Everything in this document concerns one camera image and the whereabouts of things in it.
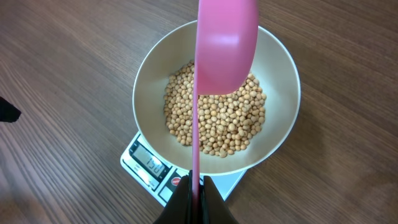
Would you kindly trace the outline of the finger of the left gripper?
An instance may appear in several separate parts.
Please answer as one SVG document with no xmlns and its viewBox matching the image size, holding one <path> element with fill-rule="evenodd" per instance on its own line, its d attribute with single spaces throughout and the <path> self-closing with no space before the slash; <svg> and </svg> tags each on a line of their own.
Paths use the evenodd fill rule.
<svg viewBox="0 0 398 224">
<path fill-rule="evenodd" d="M 0 97 L 0 122 L 14 123 L 21 115 L 21 111 L 10 102 Z"/>
</svg>

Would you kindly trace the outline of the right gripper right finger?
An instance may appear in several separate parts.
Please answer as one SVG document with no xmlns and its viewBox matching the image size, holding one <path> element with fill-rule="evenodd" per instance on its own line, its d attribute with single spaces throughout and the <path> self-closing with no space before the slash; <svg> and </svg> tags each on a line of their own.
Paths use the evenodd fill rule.
<svg viewBox="0 0 398 224">
<path fill-rule="evenodd" d="M 200 190 L 202 224 L 238 224 L 210 176 L 203 177 Z"/>
</svg>

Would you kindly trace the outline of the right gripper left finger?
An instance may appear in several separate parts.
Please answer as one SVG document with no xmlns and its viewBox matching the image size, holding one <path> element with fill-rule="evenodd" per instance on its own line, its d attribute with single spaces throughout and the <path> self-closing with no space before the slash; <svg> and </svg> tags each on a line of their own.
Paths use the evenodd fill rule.
<svg viewBox="0 0 398 224">
<path fill-rule="evenodd" d="M 175 192 L 154 224 L 190 224 L 192 219 L 192 175 L 181 178 Z"/>
</svg>

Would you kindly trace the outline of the pink plastic scoop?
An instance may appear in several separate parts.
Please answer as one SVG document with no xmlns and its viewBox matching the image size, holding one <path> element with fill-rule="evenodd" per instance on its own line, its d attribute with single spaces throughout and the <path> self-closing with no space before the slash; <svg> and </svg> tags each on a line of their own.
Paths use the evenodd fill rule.
<svg viewBox="0 0 398 224">
<path fill-rule="evenodd" d="M 257 43 L 256 0 L 200 0 L 193 83 L 192 197 L 200 196 L 199 95 L 227 95 L 245 81 Z"/>
</svg>

